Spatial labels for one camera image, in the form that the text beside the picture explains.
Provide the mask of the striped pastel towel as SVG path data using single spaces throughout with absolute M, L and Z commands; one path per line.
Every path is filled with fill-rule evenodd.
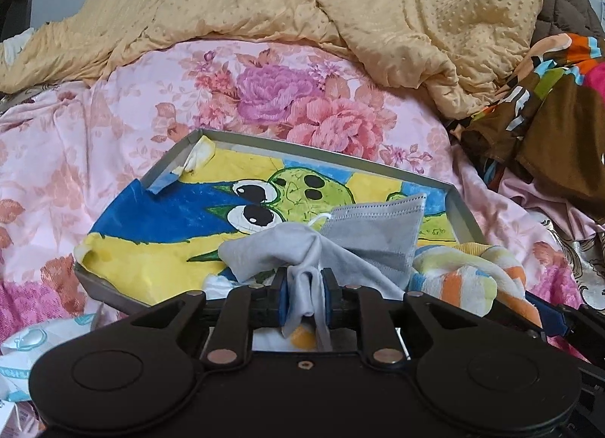
M 481 243 L 429 245 L 416 250 L 410 292 L 422 292 L 477 316 L 495 301 L 538 327 L 538 310 L 526 299 L 526 274 L 507 249 Z

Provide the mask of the dark cabinet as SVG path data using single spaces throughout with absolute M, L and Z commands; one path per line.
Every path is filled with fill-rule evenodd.
M 0 0 L 0 41 L 29 29 L 31 13 L 32 0 Z

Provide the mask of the white maroon floral blanket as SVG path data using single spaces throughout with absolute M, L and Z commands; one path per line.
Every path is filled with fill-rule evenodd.
M 571 240 L 545 214 L 531 212 L 554 239 L 536 243 L 534 257 L 543 267 L 544 278 L 539 285 L 539 297 L 551 303 L 572 306 L 575 300 L 604 312 L 604 233 L 588 240 Z

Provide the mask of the brown quilted blanket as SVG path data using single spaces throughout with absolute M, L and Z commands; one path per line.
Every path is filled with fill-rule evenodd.
M 562 33 L 604 37 L 600 19 L 589 0 L 543 0 L 543 8 L 537 15 L 531 44 Z

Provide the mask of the yellow dotted quilt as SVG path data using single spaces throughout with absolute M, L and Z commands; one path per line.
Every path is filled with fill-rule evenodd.
M 190 39 L 308 42 L 377 84 L 425 87 L 449 119 L 482 107 L 527 53 L 543 0 L 86 0 L 1 67 L 12 94 L 108 77 Z

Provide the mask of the white tissue packet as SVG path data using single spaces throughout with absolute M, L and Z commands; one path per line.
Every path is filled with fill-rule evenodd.
M 22 402 L 31 399 L 29 379 L 33 365 L 47 351 L 84 336 L 98 325 L 99 313 L 52 319 L 30 325 L 1 344 L 1 399 Z

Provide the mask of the white cotton swab box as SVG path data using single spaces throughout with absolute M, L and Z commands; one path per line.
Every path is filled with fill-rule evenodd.
M 29 402 L 1 402 L 0 438 L 35 438 L 40 433 L 40 422 Z

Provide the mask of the pink floral bed sheet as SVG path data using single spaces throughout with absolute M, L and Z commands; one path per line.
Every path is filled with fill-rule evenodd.
M 556 240 L 489 190 L 419 90 L 388 91 L 310 46 L 194 41 L 93 85 L 66 83 L 1 119 L 1 334 L 96 305 L 73 250 L 113 198 L 197 128 L 287 139 L 453 184 L 488 243 L 511 251 L 528 289 L 582 296 Z

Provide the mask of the brown multicolour garment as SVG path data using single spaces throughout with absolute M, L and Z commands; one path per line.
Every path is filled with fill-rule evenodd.
M 490 188 L 512 173 L 603 222 L 603 39 L 538 41 L 493 102 L 451 132 Z

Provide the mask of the grey tray with cartoon lining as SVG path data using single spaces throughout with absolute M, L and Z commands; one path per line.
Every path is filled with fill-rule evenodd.
M 484 236 L 456 188 L 354 156 L 237 133 L 197 130 L 105 208 L 76 247 L 92 299 L 133 314 L 225 271 L 226 240 L 280 223 L 319 227 L 336 207 L 421 194 L 418 240 Z

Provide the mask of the white baby garment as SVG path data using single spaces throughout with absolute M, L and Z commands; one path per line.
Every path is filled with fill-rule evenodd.
M 252 350 L 262 352 L 315 352 L 317 350 L 315 325 L 301 321 L 289 336 L 284 336 L 282 325 L 288 311 L 287 284 L 273 289 L 275 275 L 264 282 L 245 282 L 251 292 L 248 321 L 254 324 Z M 242 288 L 236 279 L 223 274 L 208 275 L 203 282 L 206 304 L 202 319 L 216 327 L 222 313 L 223 301 L 230 292 Z

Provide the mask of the grey cloth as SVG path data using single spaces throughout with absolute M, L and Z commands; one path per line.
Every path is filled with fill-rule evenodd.
M 337 279 L 333 271 L 335 267 L 357 267 L 363 264 L 361 260 L 354 260 L 345 249 L 327 240 L 320 230 L 295 222 L 281 223 L 236 240 L 227 240 L 217 252 L 219 259 L 241 283 L 262 272 L 284 267 L 289 295 L 288 311 L 282 325 L 284 336 L 289 336 L 304 317 L 312 317 L 318 349 L 332 349 L 330 330 L 325 321 L 321 271 L 329 268 Z

